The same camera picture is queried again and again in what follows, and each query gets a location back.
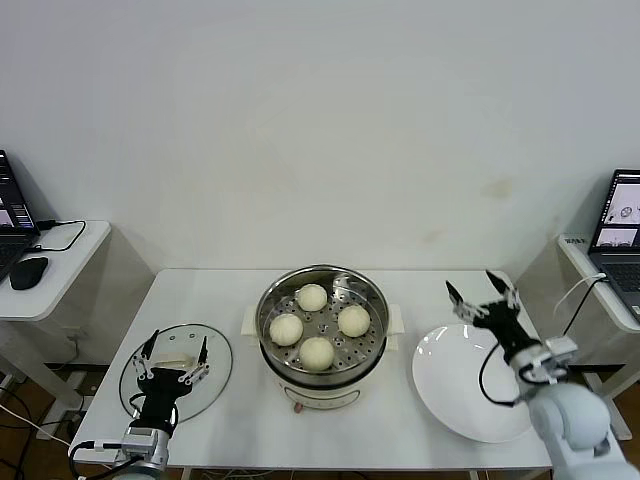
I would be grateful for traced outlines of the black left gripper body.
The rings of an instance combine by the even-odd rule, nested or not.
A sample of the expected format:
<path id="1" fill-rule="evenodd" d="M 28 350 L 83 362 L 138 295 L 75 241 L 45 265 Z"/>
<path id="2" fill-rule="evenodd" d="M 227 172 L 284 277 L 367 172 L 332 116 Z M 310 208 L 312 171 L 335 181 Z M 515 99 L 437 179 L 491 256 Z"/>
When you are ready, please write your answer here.
<path id="1" fill-rule="evenodd" d="M 143 374 L 137 386 L 144 397 L 137 426 L 176 426 L 179 421 L 177 400 L 191 393 L 193 385 L 186 380 L 181 370 L 152 368 L 153 376 Z"/>

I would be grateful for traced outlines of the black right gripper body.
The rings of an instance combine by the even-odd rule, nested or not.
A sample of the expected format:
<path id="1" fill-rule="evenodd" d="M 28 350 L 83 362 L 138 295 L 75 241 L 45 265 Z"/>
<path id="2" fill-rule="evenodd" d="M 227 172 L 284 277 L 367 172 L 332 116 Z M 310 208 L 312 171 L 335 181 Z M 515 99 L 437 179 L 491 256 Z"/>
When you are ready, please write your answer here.
<path id="1" fill-rule="evenodd" d="M 512 359 L 521 351 L 541 344 L 520 325 L 519 306 L 510 307 L 506 300 L 500 300 L 482 304 L 479 310 L 480 313 L 473 318 L 473 326 L 488 329 L 494 335 L 504 350 L 505 359 Z"/>

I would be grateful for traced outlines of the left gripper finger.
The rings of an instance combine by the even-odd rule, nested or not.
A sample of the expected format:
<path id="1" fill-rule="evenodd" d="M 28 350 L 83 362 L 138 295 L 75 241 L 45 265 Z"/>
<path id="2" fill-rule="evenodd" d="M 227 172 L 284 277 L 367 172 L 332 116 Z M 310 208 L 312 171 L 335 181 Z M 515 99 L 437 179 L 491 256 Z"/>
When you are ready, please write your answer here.
<path id="1" fill-rule="evenodd" d="M 185 385 L 196 385 L 209 373 L 207 337 L 204 337 L 196 365 L 180 377 L 180 382 Z"/>
<path id="2" fill-rule="evenodd" d="M 159 330 L 156 329 L 140 349 L 132 355 L 132 365 L 136 371 L 137 379 L 140 381 L 151 380 L 154 377 L 151 356 L 158 336 Z"/>

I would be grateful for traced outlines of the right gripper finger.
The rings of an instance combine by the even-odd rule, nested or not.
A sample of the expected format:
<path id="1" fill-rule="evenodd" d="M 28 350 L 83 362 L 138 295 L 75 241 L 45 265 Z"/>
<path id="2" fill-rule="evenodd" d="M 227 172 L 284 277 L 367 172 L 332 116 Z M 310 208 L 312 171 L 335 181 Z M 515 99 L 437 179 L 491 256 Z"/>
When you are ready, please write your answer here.
<path id="1" fill-rule="evenodd" d="M 520 311 L 521 303 L 517 289 L 495 273 L 489 270 L 486 270 L 485 273 L 491 285 L 501 295 L 500 300 L 489 302 L 487 304 L 487 307 L 490 310 L 495 310 L 500 307 L 509 309 L 511 311 Z"/>
<path id="2" fill-rule="evenodd" d="M 453 305 L 453 313 L 463 322 L 474 322 L 484 319 L 488 315 L 488 309 L 466 302 L 458 290 L 449 282 L 445 282 L 449 299 Z"/>

